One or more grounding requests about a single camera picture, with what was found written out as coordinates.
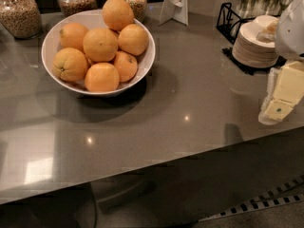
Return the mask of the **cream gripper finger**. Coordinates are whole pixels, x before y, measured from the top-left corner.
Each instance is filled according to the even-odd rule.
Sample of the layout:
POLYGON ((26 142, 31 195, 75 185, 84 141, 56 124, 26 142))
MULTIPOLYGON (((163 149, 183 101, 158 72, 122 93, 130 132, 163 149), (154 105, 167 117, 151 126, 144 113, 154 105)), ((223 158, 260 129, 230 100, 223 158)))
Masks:
POLYGON ((272 68, 268 75, 267 96, 258 120, 274 125, 282 122, 304 97, 304 63, 288 60, 281 68, 272 68))
POLYGON ((258 32, 256 39, 263 43, 271 43, 276 40, 276 27, 278 21, 275 20, 267 26, 260 26, 261 30, 258 32))

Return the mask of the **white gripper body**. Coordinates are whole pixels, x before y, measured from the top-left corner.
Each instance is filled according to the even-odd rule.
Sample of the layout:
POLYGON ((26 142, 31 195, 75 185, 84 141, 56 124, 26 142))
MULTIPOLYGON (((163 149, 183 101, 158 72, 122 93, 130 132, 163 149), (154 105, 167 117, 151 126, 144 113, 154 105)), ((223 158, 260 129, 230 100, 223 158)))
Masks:
POLYGON ((275 52, 287 60, 304 60, 304 0, 293 0, 279 17, 275 52))

